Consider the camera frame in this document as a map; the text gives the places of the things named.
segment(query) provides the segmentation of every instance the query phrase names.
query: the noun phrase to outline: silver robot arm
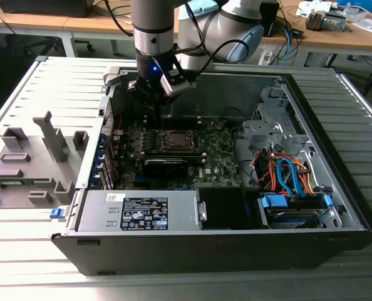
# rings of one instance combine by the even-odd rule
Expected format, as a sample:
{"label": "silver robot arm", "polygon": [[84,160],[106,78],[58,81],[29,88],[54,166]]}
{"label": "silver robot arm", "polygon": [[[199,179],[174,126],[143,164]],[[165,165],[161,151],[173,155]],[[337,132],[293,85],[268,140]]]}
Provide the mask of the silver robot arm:
{"label": "silver robot arm", "polygon": [[138,83],[148,94],[160,86],[174,97],[190,84],[174,50],[174,10],[187,0],[131,0]]}
{"label": "silver robot arm", "polygon": [[[204,46],[182,54],[180,62],[183,68],[200,70],[210,58],[210,54],[220,48],[215,58],[225,62],[245,61],[255,52],[264,34],[261,25],[261,0],[229,0],[222,7],[216,1],[205,1],[191,7],[195,11],[199,28],[204,37]],[[239,42],[226,44],[227,41]],[[200,42],[199,32],[186,7],[179,13],[178,47],[190,48]]]}
{"label": "silver robot arm", "polygon": [[[199,74],[187,70],[193,69],[189,66],[183,69],[175,56],[174,9],[188,1],[130,1],[138,69],[138,80],[130,89],[141,91],[147,98],[145,103],[154,106],[170,103],[179,93],[188,89],[190,82]],[[192,1],[190,4],[196,10],[199,2]],[[226,1],[212,1],[211,10],[201,8],[194,13],[203,36],[197,31],[196,24],[183,16],[178,35],[179,48],[196,48],[186,55],[202,56],[207,62],[223,42],[237,38],[243,42],[229,43],[217,52],[215,58],[230,61],[234,58],[236,61],[239,56],[248,58],[257,48],[264,32],[259,24],[261,0],[229,0],[221,10],[217,2]]]}

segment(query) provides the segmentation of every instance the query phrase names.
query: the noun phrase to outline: power supply label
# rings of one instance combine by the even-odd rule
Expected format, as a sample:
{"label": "power supply label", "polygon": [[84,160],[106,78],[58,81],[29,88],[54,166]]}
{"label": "power supply label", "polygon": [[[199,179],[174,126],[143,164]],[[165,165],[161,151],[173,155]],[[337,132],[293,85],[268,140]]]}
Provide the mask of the power supply label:
{"label": "power supply label", "polygon": [[122,230],[168,230],[168,198],[125,198]]}

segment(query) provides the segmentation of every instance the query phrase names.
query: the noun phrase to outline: slotted metal surface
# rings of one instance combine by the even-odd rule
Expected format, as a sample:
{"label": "slotted metal surface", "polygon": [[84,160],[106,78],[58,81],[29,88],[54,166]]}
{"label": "slotted metal surface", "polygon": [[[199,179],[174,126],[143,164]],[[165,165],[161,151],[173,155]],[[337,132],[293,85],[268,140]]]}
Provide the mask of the slotted metal surface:
{"label": "slotted metal surface", "polygon": [[[27,124],[33,110],[47,107],[56,112],[53,124],[65,131],[87,129],[103,94],[93,87],[102,87],[106,66],[119,63],[135,66],[80,58],[35,63],[5,108],[0,131],[6,123]],[[217,67],[229,68],[293,74],[372,205],[372,111],[343,77],[329,69]],[[44,97],[45,86],[50,87]],[[344,252],[315,270],[85,277],[49,241],[48,233],[57,225],[48,215],[48,209],[0,209],[0,300],[39,300],[41,294],[54,300],[57,294],[78,300],[372,300],[372,245]]]}

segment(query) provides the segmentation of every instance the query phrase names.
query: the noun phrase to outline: red wire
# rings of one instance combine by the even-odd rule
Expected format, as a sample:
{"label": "red wire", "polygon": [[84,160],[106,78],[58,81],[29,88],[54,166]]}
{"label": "red wire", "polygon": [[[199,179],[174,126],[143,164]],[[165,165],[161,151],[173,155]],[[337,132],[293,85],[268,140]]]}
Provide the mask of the red wire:
{"label": "red wire", "polygon": [[119,115],[119,127],[116,130],[117,132],[121,129],[121,125],[122,125],[122,115]]}

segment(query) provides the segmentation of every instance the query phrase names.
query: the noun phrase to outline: blue latch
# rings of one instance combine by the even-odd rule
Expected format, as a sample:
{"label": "blue latch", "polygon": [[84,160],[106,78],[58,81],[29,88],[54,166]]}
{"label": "blue latch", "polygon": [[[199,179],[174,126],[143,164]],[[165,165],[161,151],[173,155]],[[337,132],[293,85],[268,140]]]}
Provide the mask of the blue latch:
{"label": "blue latch", "polygon": [[330,207],[330,206],[333,205],[333,202],[332,202],[332,198],[331,198],[331,196],[325,195],[325,196],[324,196],[324,201],[325,201],[325,203],[326,203],[326,205],[327,205],[328,207]]}
{"label": "blue latch", "polygon": [[262,206],[267,207],[287,207],[285,196],[280,194],[267,194],[261,198]]}
{"label": "blue latch", "polygon": [[51,213],[49,214],[49,218],[51,218],[51,219],[65,218],[64,214],[65,214],[64,209],[54,208],[54,209],[51,210]]}

